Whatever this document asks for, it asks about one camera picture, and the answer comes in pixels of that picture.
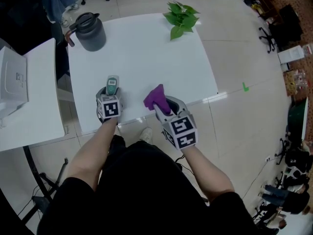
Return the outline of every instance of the white printer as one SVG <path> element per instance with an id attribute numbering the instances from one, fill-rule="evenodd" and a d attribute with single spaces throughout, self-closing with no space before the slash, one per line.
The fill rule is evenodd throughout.
<path id="1" fill-rule="evenodd" d="M 26 58 L 3 47 L 0 50 L 0 119 L 26 102 Z"/>

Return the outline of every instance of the thermos handle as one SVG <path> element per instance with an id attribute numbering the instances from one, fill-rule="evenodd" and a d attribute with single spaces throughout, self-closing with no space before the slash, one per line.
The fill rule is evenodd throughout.
<path id="1" fill-rule="evenodd" d="M 65 40 L 68 42 L 68 44 L 71 47 L 75 46 L 75 43 L 73 42 L 73 40 L 70 38 L 71 34 L 73 34 L 76 31 L 77 28 L 74 29 L 70 29 L 66 34 L 65 34 Z"/>

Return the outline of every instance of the thermos lid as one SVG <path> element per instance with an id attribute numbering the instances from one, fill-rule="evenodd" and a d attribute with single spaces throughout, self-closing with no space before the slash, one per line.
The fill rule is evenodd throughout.
<path id="1" fill-rule="evenodd" d="M 92 31 L 96 27 L 97 18 L 99 17 L 99 13 L 93 14 L 91 12 L 84 13 L 80 15 L 74 24 L 72 24 L 69 28 L 71 30 L 77 29 L 82 33 L 87 33 Z"/>

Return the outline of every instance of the black shirt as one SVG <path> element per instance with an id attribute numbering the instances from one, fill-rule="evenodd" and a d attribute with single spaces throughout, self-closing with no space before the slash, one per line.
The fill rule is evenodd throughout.
<path id="1" fill-rule="evenodd" d="M 138 143 L 108 156 L 96 192 L 80 179 L 67 178 L 37 234 L 132 231 L 258 234 L 239 195 L 225 193 L 207 207 L 171 158 Z"/>
<path id="2" fill-rule="evenodd" d="M 308 205 L 309 199 L 310 195 L 307 192 L 302 194 L 290 192 L 283 204 L 283 211 L 299 214 Z"/>

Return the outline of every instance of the shoe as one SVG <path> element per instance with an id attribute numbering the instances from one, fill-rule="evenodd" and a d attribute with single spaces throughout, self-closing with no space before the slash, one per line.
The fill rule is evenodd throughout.
<path id="1" fill-rule="evenodd" d="M 78 9 L 79 9 L 78 3 L 73 3 L 73 4 L 70 6 L 70 9 L 71 9 L 71 10 L 78 10 Z"/>
<path id="2" fill-rule="evenodd" d="M 139 140 L 152 144 L 152 129 L 151 128 L 144 129 L 140 134 Z"/>
<path id="3" fill-rule="evenodd" d="M 62 18 L 62 21 L 61 21 L 61 26 L 66 28 L 69 26 L 69 22 L 65 19 L 65 18 Z"/>
<path id="4" fill-rule="evenodd" d="M 261 185 L 261 190 L 265 190 L 266 185 L 268 185 L 268 182 L 267 181 L 263 182 L 263 184 Z"/>

